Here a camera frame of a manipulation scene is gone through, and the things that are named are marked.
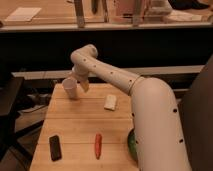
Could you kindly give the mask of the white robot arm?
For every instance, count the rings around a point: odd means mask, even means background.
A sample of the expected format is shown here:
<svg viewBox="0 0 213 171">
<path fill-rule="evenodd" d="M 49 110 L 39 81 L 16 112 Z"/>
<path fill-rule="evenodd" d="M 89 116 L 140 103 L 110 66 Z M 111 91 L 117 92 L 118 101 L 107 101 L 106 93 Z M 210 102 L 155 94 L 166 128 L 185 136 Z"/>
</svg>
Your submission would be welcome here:
<svg viewBox="0 0 213 171">
<path fill-rule="evenodd" d="M 179 109 L 171 87 L 163 80 L 106 64 L 92 44 L 70 55 L 72 75 L 83 89 L 93 73 L 131 97 L 131 111 L 140 171 L 192 171 Z"/>
</svg>

